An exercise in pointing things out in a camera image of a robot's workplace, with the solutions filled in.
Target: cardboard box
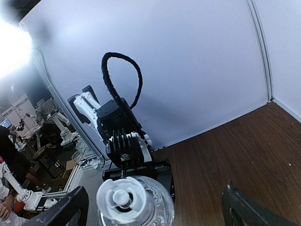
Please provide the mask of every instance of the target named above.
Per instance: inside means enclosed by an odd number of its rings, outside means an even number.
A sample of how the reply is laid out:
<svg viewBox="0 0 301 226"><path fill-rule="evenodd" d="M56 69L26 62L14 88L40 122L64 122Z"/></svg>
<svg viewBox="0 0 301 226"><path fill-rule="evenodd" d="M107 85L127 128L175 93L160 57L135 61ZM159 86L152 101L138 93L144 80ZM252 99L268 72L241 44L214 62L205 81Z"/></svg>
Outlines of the cardboard box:
<svg viewBox="0 0 301 226"><path fill-rule="evenodd" d="M73 160L67 161L66 163L66 171L64 172L62 178L68 178L70 177L70 174L72 173L73 168L76 166L76 162Z"/></svg>
<svg viewBox="0 0 301 226"><path fill-rule="evenodd" d="M56 183L59 188L64 189L70 174L72 173L73 168L76 166L76 162L73 160L67 161L66 163L66 171L64 172L62 178L53 179L52 182Z"/></svg>

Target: black cable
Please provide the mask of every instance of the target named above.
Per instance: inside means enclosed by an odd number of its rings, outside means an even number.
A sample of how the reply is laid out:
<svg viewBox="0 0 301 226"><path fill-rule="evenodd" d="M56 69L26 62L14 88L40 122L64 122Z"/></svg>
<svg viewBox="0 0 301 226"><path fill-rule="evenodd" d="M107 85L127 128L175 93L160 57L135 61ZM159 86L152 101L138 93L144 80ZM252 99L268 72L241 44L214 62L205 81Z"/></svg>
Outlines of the black cable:
<svg viewBox="0 0 301 226"><path fill-rule="evenodd" d="M118 95L116 89L114 88L114 86L112 84L112 81L110 79L109 72L108 72L108 60L111 57L126 60L129 63L131 63L135 67L135 69L137 70L138 78L139 78L139 86L138 86L138 90L137 90L135 100L133 101L132 105L130 106L130 108L133 109L136 106L137 102L138 102L138 99L140 97L141 90L142 90L143 81L142 81L142 74L141 74L140 67L138 66L138 64L134 60L132 60L128 56L125 56L121 53L111 53L111 52L109 52L109 53L104 54L103 59L102 59L103 79L104 79L104 83L108 87L108 90L111 93L111 95L113 96L115 101L116 101L116 99L119 99L119 101L121 101L121 99L120 99L120 96Z"/></svg>
<svg viewBox="0 0 301 226"><path fill-rule="evenodd" d="M132 60L128 56L125 56L125 55L123 55L121 53L111 53L111 52L108 52L108 53L104 54L103 59L102 59L102 72L103 72L104 83L107 86L107 88L108 88L110 94L112 95L113 99L116 101L117 105L121 108L123 114L130 120L131 116L128 114L128 109L124 105L124 103L122 102L122 100L121 100L120 96L118 95L116 89L114 88L114 86L112 84L112 81L110 79L110 76L109 76L108 60L111 57L115 57L115 58L120 58L120 59L126 60L129 63L131 63L135 67L135 69L137 70L138 78L139 78L139 87L138 87L138 91L137 91L135 100L132 103L132 105L130 106L131 109L136 106L136 104L138 102L138 99L139 99L139 96L141 94L142 84L143 84L141 70L140 70L140 67L138 66L138 64L134 60ZM141 129L138 129L135 126L135 123L133 123L131 120L130 120L130 122L132 123L133 127L135 128L136 132L140 135L140 137L142 139L144 139L145 137L144 137L144 134L141 131Z"/></svg>

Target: bright light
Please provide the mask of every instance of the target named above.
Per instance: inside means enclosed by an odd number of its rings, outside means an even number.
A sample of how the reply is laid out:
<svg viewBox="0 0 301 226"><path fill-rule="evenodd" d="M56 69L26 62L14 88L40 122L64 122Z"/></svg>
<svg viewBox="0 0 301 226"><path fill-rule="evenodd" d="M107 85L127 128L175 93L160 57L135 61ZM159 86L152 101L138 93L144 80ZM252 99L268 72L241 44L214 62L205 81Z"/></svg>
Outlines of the bright light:
<svg viewBox="0 0 301 226"><path fill-rule="evenodd" d="M32 39L28 32L0 20L0 77L30 61Z"/></svg>

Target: black metal bracket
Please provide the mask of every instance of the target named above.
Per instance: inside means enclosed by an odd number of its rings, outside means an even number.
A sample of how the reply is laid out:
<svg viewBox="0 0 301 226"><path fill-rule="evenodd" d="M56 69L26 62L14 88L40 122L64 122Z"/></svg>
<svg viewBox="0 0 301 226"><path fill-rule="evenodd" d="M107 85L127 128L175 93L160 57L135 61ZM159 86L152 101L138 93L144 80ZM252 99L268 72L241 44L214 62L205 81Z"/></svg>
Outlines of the black metal bracket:
<svg viewBox="0 0 301 226"><path fill-rule="evenodd" d="M146 176L160 182L175 202L174 177L169 159L148 161L130 169L108 169L103 171L103 180L118 180L136 175Z"/></svg>

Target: plastic bottle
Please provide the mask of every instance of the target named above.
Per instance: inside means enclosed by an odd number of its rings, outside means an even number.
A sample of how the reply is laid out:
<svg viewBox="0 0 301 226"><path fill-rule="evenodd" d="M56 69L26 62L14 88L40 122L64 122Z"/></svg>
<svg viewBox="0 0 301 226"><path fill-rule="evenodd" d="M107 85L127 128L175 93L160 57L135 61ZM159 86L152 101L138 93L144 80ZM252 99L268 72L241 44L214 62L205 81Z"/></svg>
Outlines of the plastic bottle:
<svg viewBox="0 0 301 226"><path fill-rule="evenodd" d="M96 195L100 225L171 226L174 203L158 181L144 176L106 180Z"/></svg>

